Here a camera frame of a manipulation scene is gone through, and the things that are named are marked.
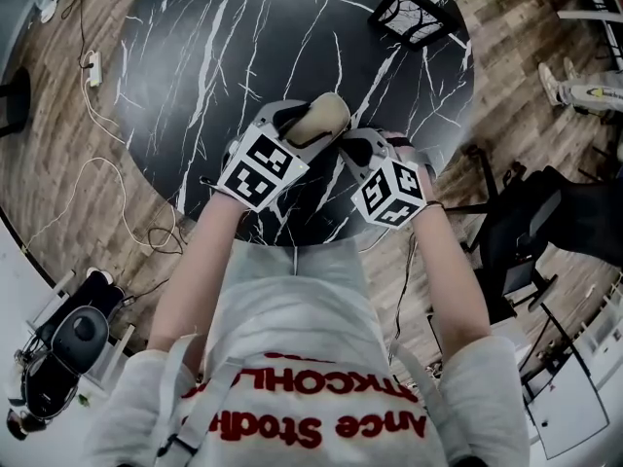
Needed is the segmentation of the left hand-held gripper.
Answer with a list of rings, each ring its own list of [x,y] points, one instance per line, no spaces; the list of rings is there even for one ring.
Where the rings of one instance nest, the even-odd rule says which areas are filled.
[[[216,189],[259,212],[340,135],[339,99],[269,103],[228,146]]]

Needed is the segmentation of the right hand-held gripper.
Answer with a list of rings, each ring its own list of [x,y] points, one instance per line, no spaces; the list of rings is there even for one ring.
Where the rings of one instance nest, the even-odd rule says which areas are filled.
[[[425,209],[418,166],[398,159],[383,131],[346,132],[342,158],[358,184],[351,201],[366,223],[400,230]]]

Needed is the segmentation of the person's right hand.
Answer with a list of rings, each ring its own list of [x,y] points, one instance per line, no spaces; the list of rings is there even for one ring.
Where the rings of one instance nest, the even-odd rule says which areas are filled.
[[[408,137],[401,132],[384,131],[383,137],[393,147],[398,159],[402,162],[412,162],[418,166],[418,174],[423,187],[427,192],[431,193],[436,173],[428,155],[416,150]]]

